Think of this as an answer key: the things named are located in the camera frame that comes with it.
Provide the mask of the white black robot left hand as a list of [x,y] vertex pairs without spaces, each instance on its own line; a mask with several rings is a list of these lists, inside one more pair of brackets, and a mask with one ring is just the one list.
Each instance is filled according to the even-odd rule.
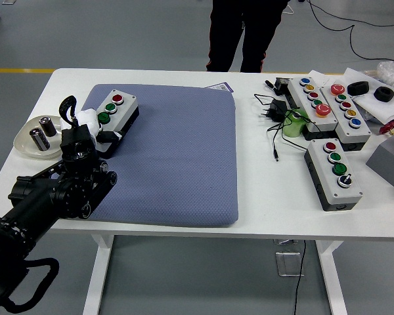
[[[89,133],[91,134],[91,138],[93,139],[94,144],[96,145],[97,143],[97,136],[99,133],[99,122],[97,119],[97,112],[89,108],[84,111],[80,111],[76,114],[77,122],[80,125],[86,124],[89,129]],[[64,129],[71,129],[71,125],[63,120],[63,118],[60,118],[60,127],[61,130]],[[121,134],[120,133],[110,133],[110,135],[114,135],[115,139],[119,140],[121,139]]]

